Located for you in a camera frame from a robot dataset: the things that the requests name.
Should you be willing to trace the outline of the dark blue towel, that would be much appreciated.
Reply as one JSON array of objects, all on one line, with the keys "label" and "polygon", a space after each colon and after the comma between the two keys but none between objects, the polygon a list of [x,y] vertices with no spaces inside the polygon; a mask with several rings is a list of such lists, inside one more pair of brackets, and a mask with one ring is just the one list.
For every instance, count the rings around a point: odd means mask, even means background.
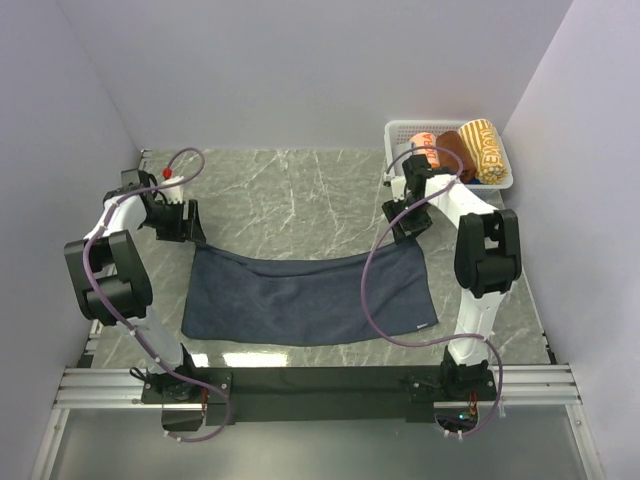
[{"label": "dark blue towel", "polygon": [[327,260],[264,260],[196,249],[182,333],[296,347],[404,335],[438,319],[423,251],[414,240]]}]

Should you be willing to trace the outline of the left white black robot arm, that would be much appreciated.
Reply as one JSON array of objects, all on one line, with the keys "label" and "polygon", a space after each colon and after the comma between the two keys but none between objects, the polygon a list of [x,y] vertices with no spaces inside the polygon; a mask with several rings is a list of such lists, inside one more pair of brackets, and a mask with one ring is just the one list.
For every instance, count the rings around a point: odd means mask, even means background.
[{"label": "left white black robot arm", "polygon": [[180,402],[201,388],[186,348],[158,320],[149,275],[133,236],[149,227],[160,241],[202,243],[198,203],[185,200],[184,176],[165,169],[160,179],[137,169],[121,174],[122,185],[108,192],[95,227],[64,247],[64,257],[81,313],[112,327],[140,349],[146,369],[133,377],[159,395]]}]

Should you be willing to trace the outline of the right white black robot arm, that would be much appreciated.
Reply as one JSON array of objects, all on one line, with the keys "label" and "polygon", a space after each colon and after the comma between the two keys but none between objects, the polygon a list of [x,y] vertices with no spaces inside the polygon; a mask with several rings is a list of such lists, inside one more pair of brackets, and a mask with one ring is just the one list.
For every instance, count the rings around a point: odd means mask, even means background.
[{"label": "right white black robot arm", "polygon": [[457,169],[433,167],[424,150],[411,147],[387,167],[397,164],[392,199],[382,205],[395,243],[415,239],[432,225],[429,206],[438,209],[457,229],[454,274],[461,287],[461,303],[453,338],[447,342],[440,366],[440,387],[452,399],[473,388],[492,386],[484,341],[493,330],[500,304],[522,273],[519,223],[516,213],[480,199],[460,180]]}]

